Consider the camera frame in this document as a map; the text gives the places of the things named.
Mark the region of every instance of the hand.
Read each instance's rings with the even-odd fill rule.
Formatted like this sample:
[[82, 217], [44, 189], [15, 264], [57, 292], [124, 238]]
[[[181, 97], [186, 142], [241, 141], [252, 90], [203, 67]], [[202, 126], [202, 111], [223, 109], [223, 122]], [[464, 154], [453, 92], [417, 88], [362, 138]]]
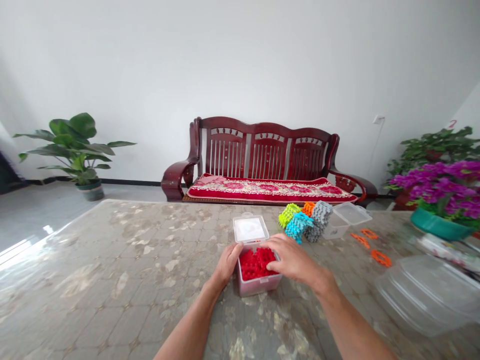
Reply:
[[272, 249], [280, 257], [280, 261], [272, 261], [266, 266], [268, 270], [306, 284], [318, 295], [326, 294], [337, 286], [332, 273], [317, 264], [295, 240], [284, 233], [271, 236], [260, 247]]
[[220, 260], [218, 260], [218, 264], [216, 265], [215, 271], [211, 277], [221, 289], [227, 286], [230, 278], [232, 277], [232, 274], [235, 270], [235, 265], [237, 264], [237, 260], [242, 252], [243, 247], [243, 243], [233, 243], [228, 245], [225, 250], [223, 250]]

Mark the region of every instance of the wall outlet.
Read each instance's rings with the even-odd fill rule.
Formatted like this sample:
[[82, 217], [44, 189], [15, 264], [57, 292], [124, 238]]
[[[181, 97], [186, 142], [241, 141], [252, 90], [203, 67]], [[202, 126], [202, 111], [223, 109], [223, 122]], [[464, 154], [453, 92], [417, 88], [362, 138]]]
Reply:
[[380, 125], [385, 121], [385, 116], [384, 115], [377, 115], [375, 119], [373, 120], [374, 124]]

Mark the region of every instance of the marble-patterned tablecloth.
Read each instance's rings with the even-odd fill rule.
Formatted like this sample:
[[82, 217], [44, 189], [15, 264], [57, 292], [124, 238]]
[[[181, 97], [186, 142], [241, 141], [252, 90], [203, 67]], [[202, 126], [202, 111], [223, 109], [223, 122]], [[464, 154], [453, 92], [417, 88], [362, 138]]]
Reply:
[[[232, 218], [261, 214], [279, 232], [281, 207], [105, 200], [0, 270], [1, 359], [150, 360], [234, 241]], [[373, 212], [343, 238], [302, 246], [402, 359], [478, 359], [468, 325], [428, 339], [400, 330], [374, 298], [385, 271], [350, 236], [366, 227], [393, 261], [419, 254], [409, 212]], [[235, 275], [215, 306], [205, 359], [340, 359], [311, 290], [238, 296]]]

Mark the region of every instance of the interlocking plastic pieces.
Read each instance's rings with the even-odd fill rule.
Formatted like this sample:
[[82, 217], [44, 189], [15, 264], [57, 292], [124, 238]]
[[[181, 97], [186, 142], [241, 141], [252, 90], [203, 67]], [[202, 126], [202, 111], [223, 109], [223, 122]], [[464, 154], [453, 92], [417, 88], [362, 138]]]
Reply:
[[240, 256], [239, 260], [243, 281], [278, 274], [278, 272], [267, 270], [267, 264], [277, 260], [274, 252], [268, 248], [259, 247], [256, 252], [248, 250]]
[[298, 244], [302, 243], [302, 234], [307, 227], [312, 227], [314, 220], [303, 212], [296, 213], [285, 229], [285, 234], [293, 238]]
[[363, 235], [365, 235], [369, 239], [377, 240], [379, 238], [378, 235], [376, 233], [374, 233], [372, 230], [362, 229], [360, 231]]
[[278, 215], [278, 222], [282, 228], [286, 228], [289, 224], [290, 220], [294, 217], [295, 214], [299, 213], [302, 209], [300, 209], [294, 203], [290, 203], [286, 206], [285, 210]]
[[320, 236], [322, 236], [325, 228], [330, 221], [334, 208], [329, 203], [319, 201], [311, 211], [311, 218], [313, 219], [313, 226], [305, 230], [305, 237], [309, 243], [316, 243]]
[[314, 207], [315, 207], [314, 202], [305, 201], [305, 205], [303, 205], [301, 212], [307, 215], [308, 217], [311, 217]]
[[390, 258], [387, 255], [381, 253], [378, 250], [373, 250], [371, 252], [371, 257], [374, 258], [377, 261], [377, 263], [383, 265], [386, 268], [389, 268], [392, 266], [392, 260], [390, 260]]
[[370, 249], [370, 244], [369, 244], [369, 242], [367, 241], [366, 238], [361, 237], [361, 236], [358, 236], [358, 235], [354, 234], [353, 232], [350, 233], [350, 235], [351, 235], [354, 239], [356, 239], [360, 244], [362, 244], [364, 247], [366, 247], [367, 249]]

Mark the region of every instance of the red wooden bench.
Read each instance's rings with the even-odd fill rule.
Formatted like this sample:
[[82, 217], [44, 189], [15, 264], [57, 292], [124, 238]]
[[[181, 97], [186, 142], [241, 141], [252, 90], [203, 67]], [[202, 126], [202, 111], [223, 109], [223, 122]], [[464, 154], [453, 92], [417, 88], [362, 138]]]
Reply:
[[167, 168], [161, 188], [169, 202], [246, 203], [189, 197], [182, 190], [182, 179], [187, 187], [193, 184], [195, 165], [198, 175], [205, 172], [230, 178], [308, 181], [333, 174], [336, 186], [347, 192], [359, 186], [356, 203], [366, 206], [376, 198], [377, 189], [364, 178], [337, 170], [339, 142], [338, 134], [312, 127], [289, 129], [272, 122], [246, 124], [230, 117], [197, 117], [190, 123], [188, 158]]

